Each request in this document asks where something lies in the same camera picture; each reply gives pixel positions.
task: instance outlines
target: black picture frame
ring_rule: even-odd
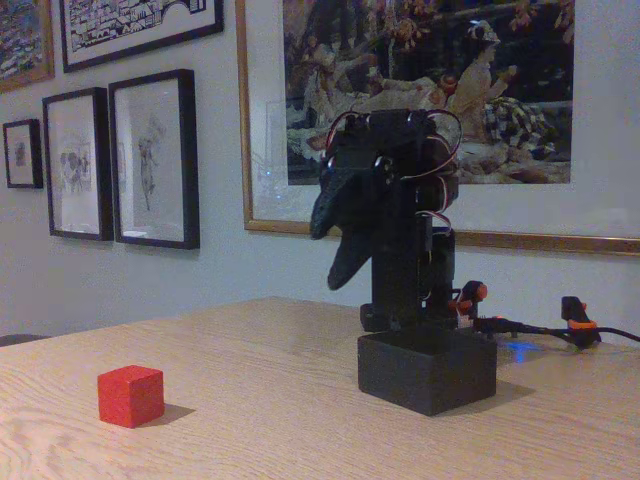
[[[30,183],[17,183],[11,180],[11,168],[9,164],[8,131],[17,127],[29,128],[29,146],[31,150],[31,178]],[[40,121],[37,119],[21,120],[19,122],[5,123],[2,125],[4,136],[4,158],[7,166],[7,188],[31,188],[43,187],[42,178],[42,144],[40,142]]]
[[[55,224],[55,205],[53,197],[53,175],[51,159],[51,126],[49,125],[49,111],[51,105],[81,97],[92,98],[93,140],[95,144],[94,158],[96,163],[96,189],[98,211],[98,233],[62,230]],[[49,233],[52,236],[76,238],[82,240],[110,241],[113,240],[113,209],[111,202],[111,169],[109,154],[109,123],[106,88],[88,88],[60,95],[54,95],[42,100],[45,168],[47,172],[47,197],[49,203]]]
[[[118,125],[116,92],[142,85],[151,85],[167,80],[178,83],[179,128],[180,128],[180,170],[182,173],[182,231],[183,240],[167,240],[149,237],[127,236],[122,230],[120,191],[125,182],[120,182],[118,170]],[[160,103],[160,98],[149,99]],[[114,230],[119,243],[152,247],[194,250],[200,248],[200,208],[198,193],[198,145],[196,128],[195,76],[193,70],[172,70],[144,77],[134,78],[109,85],[109,119],[111,127],[111,168],[113,182]]]
[[[130,57],[133,55],[139,55],[141,53],[150,52],[159,48],[169,47],[178,43],[194,40],[196,38],[205,37],[214,33],[220,33],[224,30],[224,14],[223,14],[223,0],[202,0],[204,4],[207,2],[212,3],[214,7],[215,20],[211,25],[195,28],[193,30],[185,31],[168,37],[152,40],[150,42],[141,43],[139,45],[132,45],[122,50],[118,50],[113,53],[100,55],[89,60],[84,60],[78,63],[69,63],[68,45],[67,45],[67,26],[65,21],[65,8],[69,4],[68,0],[59,0],[60,2],[60,31],[62,41],[62,63],[64,73],[76,72],[85,68],[94,67],[96,65],[102,65],[104,63],[113,62],[122,58]]]

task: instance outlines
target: red cube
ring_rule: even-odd
[[[164,415],[162,371],[119,368],[98,376],[100,420],[135,428]]]

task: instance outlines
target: white wall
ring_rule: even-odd
[[[9,191],[0,182],[0,335],[62,334],[267,295],[369,300],[368,267],[343,290],[326,288],[336,240],[243,229],[235,14],[225,3],[223,34],[69,75],[54,20],[55,80],[0,96],[1,123],[42,120],[49,95],[195,70],[202,224],[198,252],[64,240],[49,236],[45,190]],[[459,249],[456,261],[459,283],[489,285],[484,314],[562,327],[560,298],[578,295],[602,325],[640,333],[640,258]]]

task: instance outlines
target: wood grain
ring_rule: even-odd
[[[504,345],[496,397],[427,418],[358,390],[359,335],[266,299],[0,349],[0,478],[640,478],[640,350]],[[97,413],[129,364],[170,404],[135,430]]]

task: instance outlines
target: framed print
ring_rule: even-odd
[[[595,0],[238,0],[245,228],[308,234],[341,113],[440,108],[464,129],[459,244],[640,254],[623,73],[637,7],[616,9],[617,46],[594,12],[608,15]]]
[[[0,2],[0,93],[53,78],[49,0]]]
[[[223,30],[222,0],[60,0],[64,71]]]
[[[5,123],[2,130],[7,187],[42,188],[40,122],[32,119]]]
[[[116,241],[200,247],[194,74],[109,85]]]
[[[80,90],[42,103],[49,232],[113,240],[107,90]]]

